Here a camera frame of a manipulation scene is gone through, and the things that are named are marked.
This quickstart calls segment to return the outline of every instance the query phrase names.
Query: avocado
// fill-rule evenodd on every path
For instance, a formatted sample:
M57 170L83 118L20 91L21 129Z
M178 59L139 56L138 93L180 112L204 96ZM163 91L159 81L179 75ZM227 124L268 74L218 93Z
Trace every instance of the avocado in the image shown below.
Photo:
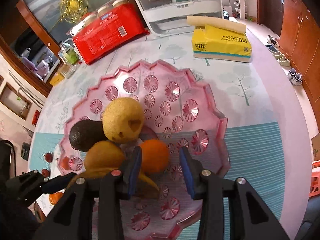
M73 149L87 152L97 142L106 141L102 121L81 120L73 125L69 141Z

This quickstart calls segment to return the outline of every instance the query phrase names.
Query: pink stool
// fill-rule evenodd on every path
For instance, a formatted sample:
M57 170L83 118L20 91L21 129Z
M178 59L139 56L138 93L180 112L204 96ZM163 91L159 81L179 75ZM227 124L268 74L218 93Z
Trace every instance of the pink stool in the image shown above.
M320 161L312 162L311 186L309 197L320 194Z

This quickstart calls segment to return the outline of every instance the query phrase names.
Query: shoe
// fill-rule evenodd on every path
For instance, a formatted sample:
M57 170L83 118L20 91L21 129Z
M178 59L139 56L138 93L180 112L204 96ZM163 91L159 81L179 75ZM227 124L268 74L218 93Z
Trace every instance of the shoe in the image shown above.
M302 76L300 73L296 73L294 77L290 80L292 85L300 86L302 84Z
M288 60L286 57L282 57L282 58L278 59L277 61L281 66L290 67L290 60Z
M269 49L271 53L278 51L272 44L267 44L266 47Z
M296 74L296 69L295 68L289 69L289 73L288 73L289 80L292 80L292 78L294 77L295 74Z
M267 43L272 44L273 46L275 46L277 49L279 49L279 43L276 41L276 39L270 35L268 35L267 38Z
M272 55L273 55L276 59L280 59L280 58L284 57L284 54L282 54L280 51L274 52L274 53L272 53Z

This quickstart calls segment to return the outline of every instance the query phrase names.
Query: cardboard box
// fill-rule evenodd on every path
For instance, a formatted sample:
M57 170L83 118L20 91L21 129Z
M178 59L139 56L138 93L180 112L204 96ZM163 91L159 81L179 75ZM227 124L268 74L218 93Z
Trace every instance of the cardboard box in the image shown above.
M193 56L249 62L251 44L245 34L210 25L196 27L192 36Z
M320 133L311 139L313 148L313 161L320 161Z

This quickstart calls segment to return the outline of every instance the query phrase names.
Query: pink glass fruit plate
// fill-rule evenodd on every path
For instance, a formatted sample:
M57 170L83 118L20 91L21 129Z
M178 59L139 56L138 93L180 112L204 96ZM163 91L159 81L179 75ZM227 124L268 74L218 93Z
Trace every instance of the pink glass fruit plate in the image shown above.
M179 149L188 147L205 169L223 177L230 168L224 142L227 118L216 108L209 84L196 82L190 69L177 70L162 60L120 67L89 88L73 107L60 142L62 174L84 171L85 153L74 150L68 139L72 126L81 119L100 120L106 106L119 97L134 98L143 106L145 125L167 144L170 152L164 173L151 177L160 188L159 198L121 201L124 235L131 240L175 239L183 228L200 218L202 206L202 201L193 201L186 191ZM64 157L69 158L68 171L60 166Z

